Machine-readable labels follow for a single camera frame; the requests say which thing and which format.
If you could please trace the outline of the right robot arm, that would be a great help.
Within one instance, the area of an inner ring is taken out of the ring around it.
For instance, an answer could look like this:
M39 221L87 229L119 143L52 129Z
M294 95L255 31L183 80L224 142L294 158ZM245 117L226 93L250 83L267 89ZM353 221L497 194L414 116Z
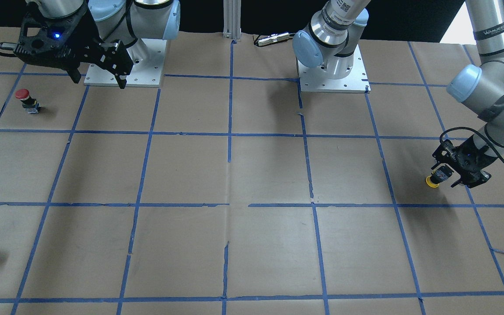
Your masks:
M75 83L157 88L180 16L178 0L28 0L17 42L2 47Z

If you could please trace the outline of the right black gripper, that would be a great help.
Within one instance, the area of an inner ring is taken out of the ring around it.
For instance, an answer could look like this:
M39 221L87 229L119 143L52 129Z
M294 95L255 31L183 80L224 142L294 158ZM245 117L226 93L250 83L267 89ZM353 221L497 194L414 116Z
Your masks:
M75 84L81 80L81 63L96 64L110 72L122 89L134 66L121 40L99 43L98 28L90 13L60 19L26 14L14 54L30 65L62 69Z

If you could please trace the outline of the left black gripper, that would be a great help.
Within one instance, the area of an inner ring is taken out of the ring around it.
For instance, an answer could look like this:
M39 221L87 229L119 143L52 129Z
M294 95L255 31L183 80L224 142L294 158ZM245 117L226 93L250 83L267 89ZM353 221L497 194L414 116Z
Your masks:
M450 140L440 140L439 146L432 153L436 163L431 170L436 170L440 165L446 164L460 175L460 179L451 185L452 188L455 186L477 187L491 178L491 174L484 168L497 160L496 156L486 154L488 149L488 145L477 146L472 138L468 138L458 146Z

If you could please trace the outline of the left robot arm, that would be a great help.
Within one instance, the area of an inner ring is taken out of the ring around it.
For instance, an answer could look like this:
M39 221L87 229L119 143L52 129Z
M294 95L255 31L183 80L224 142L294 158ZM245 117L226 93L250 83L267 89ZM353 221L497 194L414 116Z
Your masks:
M312 68L324 83L348 76L368 23L367 5L367 0L326 2L293 37L297 68ZM440 135L432 154L436 164L426 178L432 188L453 173L460 175L455 186L473 188L491 178L486 167L496 160L504 164L504 0L468 0L466 5L481 64L465 66L446 90L485 125L458 146Z

